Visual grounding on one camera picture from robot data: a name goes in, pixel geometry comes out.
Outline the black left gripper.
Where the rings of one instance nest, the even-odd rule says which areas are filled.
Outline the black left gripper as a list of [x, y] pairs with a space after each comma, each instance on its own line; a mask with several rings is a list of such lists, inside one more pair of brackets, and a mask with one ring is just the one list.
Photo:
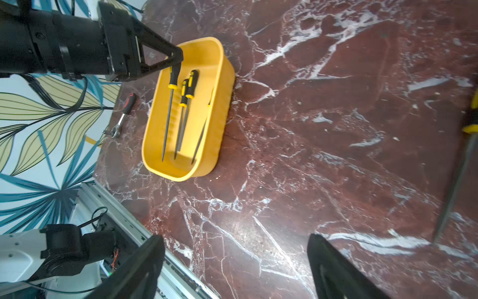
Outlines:
[[[145, 63], [143, 47], [167, 59]], [[111, 4], [98, 3], [98, 20], [33, 9], [31, 1], [1, 2], [1, 77], [60, 74], [76, 81], [103, 75], [113, 82], [136, 80], [172, 68], [178, 77], [183, 51]]]

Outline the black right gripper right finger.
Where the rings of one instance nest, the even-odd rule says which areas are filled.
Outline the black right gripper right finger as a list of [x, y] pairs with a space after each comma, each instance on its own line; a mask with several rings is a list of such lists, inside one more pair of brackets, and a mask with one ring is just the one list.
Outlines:
[[307, 257], [320, 299], [388, 298], [321, 235], [310, 235]]

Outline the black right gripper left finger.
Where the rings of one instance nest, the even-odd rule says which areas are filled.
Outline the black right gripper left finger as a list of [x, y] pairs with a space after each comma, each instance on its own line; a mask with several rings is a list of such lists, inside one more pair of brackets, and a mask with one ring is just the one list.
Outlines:
[[151, 236], [88, 299], [153, 299], [164, 263], [164, 239]]

